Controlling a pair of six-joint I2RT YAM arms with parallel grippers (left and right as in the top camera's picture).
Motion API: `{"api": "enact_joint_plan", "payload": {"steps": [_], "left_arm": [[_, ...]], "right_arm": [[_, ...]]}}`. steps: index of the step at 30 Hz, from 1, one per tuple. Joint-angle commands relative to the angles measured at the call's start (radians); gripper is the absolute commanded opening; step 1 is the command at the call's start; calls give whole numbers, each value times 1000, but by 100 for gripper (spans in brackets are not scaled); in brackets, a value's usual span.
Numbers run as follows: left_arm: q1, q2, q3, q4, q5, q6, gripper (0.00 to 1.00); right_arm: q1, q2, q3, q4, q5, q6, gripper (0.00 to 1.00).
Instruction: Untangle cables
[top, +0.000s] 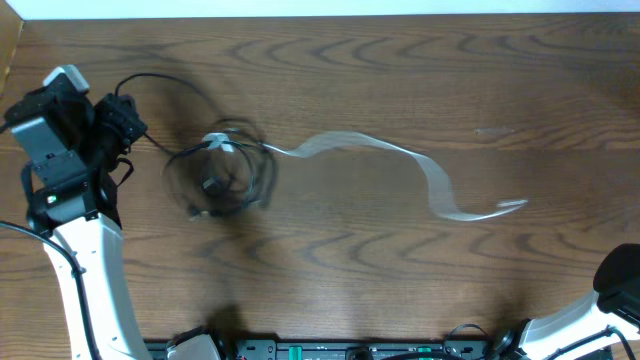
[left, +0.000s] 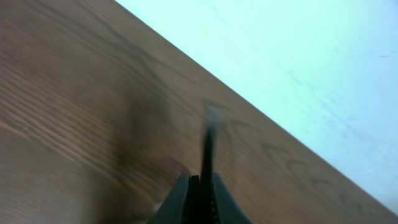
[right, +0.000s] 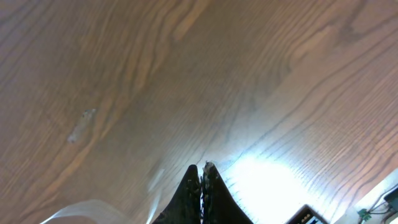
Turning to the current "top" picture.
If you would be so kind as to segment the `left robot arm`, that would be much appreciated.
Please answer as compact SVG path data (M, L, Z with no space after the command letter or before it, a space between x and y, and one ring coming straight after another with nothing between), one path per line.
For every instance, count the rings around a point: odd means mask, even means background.
M78 359L147 359L123 269L118 184L110 174L147 130L127 96L97 104L58 77L5 114L30 161L24 233L42 241L62 293Z

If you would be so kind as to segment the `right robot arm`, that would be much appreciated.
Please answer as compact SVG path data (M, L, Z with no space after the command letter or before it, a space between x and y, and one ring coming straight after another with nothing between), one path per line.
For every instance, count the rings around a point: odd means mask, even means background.
M598 267L592 290L564 309L543 318L526 319L499 336L491 359L578 359L639 339L639 245L622 244Z

